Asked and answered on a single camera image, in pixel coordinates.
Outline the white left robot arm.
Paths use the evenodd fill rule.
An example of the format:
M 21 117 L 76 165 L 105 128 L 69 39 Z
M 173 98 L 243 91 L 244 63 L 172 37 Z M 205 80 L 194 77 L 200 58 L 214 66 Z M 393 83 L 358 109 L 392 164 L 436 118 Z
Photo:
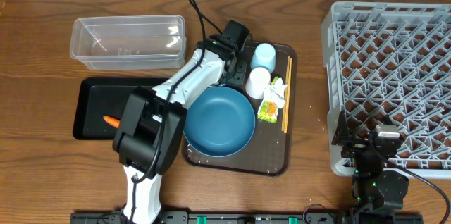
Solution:
M 225 33 L 204 38 L 174 76 L 130 94 L 112 144 L 128 179 L 122 223 L 156 220 L 162 176 L 178 153 L 188 109 L 202 92 L 234 71 L 247 39 Z

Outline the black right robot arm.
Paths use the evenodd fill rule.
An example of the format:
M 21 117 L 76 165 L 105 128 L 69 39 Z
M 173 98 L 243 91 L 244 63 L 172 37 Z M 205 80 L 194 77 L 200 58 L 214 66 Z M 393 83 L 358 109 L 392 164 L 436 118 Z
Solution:
M 340 112 L 332 144 L 341 146 L 341 156 L 354 162 L 352 197 L 358 204 L 340 212 L 336 223 L 395 222 L 395 212 L 403 208 L 409 179 L 395 170 L 386 170 L 384 164 L 402 143 L 402 135 L 389 117 L 365 137 L 358 137 L 350 133 L 345 113 Z

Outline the orange carrot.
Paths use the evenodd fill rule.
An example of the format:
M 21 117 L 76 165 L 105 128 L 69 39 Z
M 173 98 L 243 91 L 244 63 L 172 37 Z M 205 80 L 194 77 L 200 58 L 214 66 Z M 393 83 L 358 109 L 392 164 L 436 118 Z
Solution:
M 108 123 L 110 126 L 114 128 L 119 128 L 120 126 L 120 121 L 117 118 L 113 118 L 111 116 L 104 116 L 103 119 L 106 123 Z

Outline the blue plate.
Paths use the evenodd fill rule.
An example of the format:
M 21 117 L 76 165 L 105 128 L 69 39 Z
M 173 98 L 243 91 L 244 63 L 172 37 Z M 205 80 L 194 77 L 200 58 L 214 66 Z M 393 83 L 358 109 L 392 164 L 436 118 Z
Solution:
M 244 94 L 229 87 L 209 87 L 189 107 L 184 136 L 198 152 L 226 157 L 250 142 L 255 127 L 256 115 Z

